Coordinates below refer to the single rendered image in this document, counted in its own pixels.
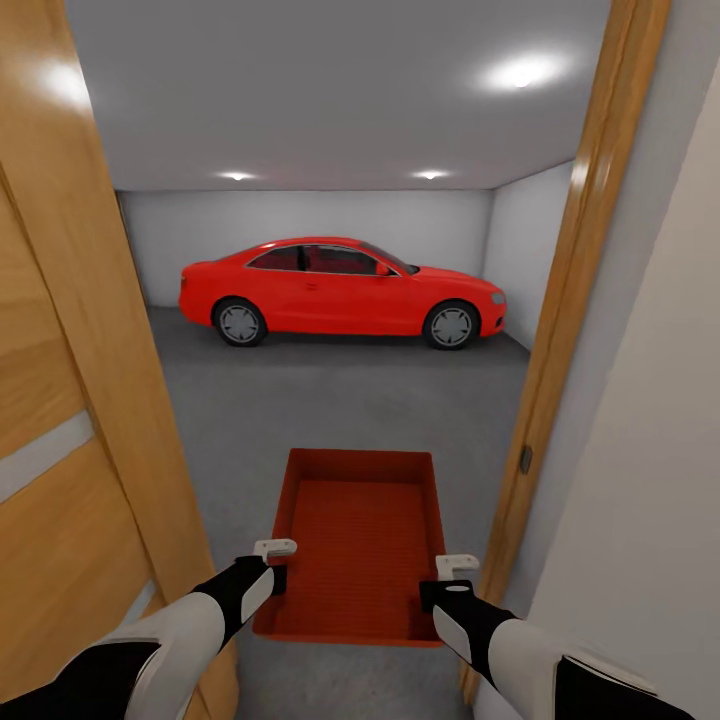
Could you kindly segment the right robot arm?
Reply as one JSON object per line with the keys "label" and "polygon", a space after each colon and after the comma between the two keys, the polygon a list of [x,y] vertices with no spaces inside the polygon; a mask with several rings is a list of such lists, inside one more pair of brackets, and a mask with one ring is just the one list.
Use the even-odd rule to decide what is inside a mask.
{"label": "right robot arm", "polygon": [[523,720],[701,720],[662,702],[642,674],[473,596],[474,555],[439,555],[439,581],[420,582],[438,636],[484,675]]}

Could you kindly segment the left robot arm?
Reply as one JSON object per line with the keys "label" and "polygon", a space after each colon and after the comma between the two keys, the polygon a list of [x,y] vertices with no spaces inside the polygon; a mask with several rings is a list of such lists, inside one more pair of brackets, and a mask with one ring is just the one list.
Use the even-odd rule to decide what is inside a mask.
{"label": "left robot arm", "polygon": [[168,607],[115,629],[49,685],[0,705],[0,720],[175,720],[207,667],[269,600],[286,594],[291,539],[257,541],[254,555]]}

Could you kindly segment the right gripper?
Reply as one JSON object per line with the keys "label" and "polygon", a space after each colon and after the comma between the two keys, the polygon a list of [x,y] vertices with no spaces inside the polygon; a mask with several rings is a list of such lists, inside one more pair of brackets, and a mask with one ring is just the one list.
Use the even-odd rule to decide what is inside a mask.
{"label": "right gripper", "polygon": [[455,584],[456,586],[466,586],[466,588],[470,588],[470,590],[473,590],[472,581],[469,581],[468,579],[453,581],[420,582],[420,605],[424,614],[433,614],[434,604],[440,601],[436,600],[436,598],[440,596],[442,588],[444,588],[444,586],[452,586],[453,584]]}

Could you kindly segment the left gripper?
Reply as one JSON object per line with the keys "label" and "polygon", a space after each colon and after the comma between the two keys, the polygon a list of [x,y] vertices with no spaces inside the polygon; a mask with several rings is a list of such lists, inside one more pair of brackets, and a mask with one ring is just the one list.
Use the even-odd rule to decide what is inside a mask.
{"label": "left gripper", "polygon": [[288,566],[278,565],[272,566],[272,568],[274,573],[274,586],[271,596],[286,594]]}

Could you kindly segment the storage box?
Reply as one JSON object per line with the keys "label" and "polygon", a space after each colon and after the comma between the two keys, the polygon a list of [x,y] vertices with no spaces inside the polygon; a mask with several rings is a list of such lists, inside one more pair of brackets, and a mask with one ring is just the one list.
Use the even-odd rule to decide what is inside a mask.
{"label": "storage box", "polygon": [[292,448],[271,539],[297,543],[286,594],[252,632],[275,641],[443,647],[420,582],[445,555],[429,452]]}

